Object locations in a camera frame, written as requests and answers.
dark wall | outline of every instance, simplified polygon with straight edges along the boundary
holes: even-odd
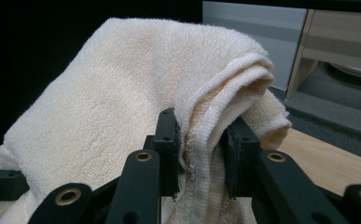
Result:
[[[109,18],[201,22],[201,1],[0,1],[0,145],[17,118]]]

cream towel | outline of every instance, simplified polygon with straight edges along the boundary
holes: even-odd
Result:
[[[224,28],[108,20],[5,135],[0,169],[21,170],[30,190],[1,223],[26,223],[60,185],[97,189],[119,176],[128,154],[155,132],[159,112],[173,106],[185,172],[175,203],[163,200],[163,223],[244,222],[215,145],[240,115],[264,148],[285,137],[285,108],[266,91],[267,57],[256,41]]]

white towel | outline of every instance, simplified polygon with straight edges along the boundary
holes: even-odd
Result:
[[[236,31],[108,20],[6,133],[0,169],[21,170],[30,190],[1,209],[0,216],[7,209],[1,223],[26,223],[63,184],[97,189],[119,176],[168,107],[175,108],[181,126],[185,172],[177,200],[162,204],[162,222],[244,222],[238,201],[225,190],[215,145],[240,115],[264,148],[280,145],[291,124],[266,91],[271,71],[267,52]]]

wooden table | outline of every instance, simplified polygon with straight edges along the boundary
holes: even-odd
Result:
[[[314,184],[343,195],[351,184],[361,184],[361,158],[305,133],[290,129],[279,148],[290,155]]]

towel fold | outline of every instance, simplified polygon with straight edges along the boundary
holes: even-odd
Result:
[[[127,156],[142,148],[168,107],[174,107],[181,127],[184,172],[176,201],[163,200],[162,222],[245,222],[239,202],[226,192],[217,143],[242,116],[263,148],[280,145],[291,124],[267,91],[271,72],[267,52],[236,31],[108,20],[6,133],[0,169],[21,170],[30,190],[1,222],[26,223],[63,184],[97,189],[119,176]]]

